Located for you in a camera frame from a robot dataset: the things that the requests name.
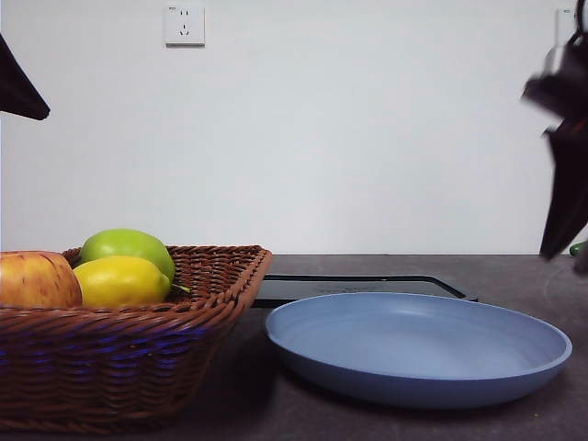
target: table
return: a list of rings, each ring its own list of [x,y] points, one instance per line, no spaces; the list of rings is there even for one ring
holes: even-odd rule
[[[109,440],[588,439],[588,279],[571,257],[536,255],[276,255],[270,273],[439,277],[480,302],[533,315],[574,345],[564,371],[521,400],[466,411],[412,411],[346,398],[299,379],[266,339],[269,309],[253,308],[212,361],[195,400],[158,432]],[[94,435],[0,434],[0,441],[96,440]]]

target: electrical outlet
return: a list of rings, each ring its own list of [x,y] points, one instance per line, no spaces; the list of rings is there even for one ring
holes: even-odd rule
[[[166,6],[164,41],[167,46],[203,46],[204,6]]]

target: yellow lemon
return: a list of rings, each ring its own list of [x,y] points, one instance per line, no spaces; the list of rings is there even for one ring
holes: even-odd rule
[[[160,303],[171,283],[151,261],[131,255],[101,257],[73,270],[82,302],[91,308],[119,308]]]

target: plate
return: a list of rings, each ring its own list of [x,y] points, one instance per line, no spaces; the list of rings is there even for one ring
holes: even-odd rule
[[[357,292],[293,301],[266,318],[293,371],[328,390],[417,409],[521,398],[553,379],[568,336],[537,318],[436,296]]]

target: red apple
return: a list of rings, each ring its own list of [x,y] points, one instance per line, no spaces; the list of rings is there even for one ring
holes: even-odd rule
[[[61,254],[0,253],[0,306],[68,308],[81,304],[80,285]]]

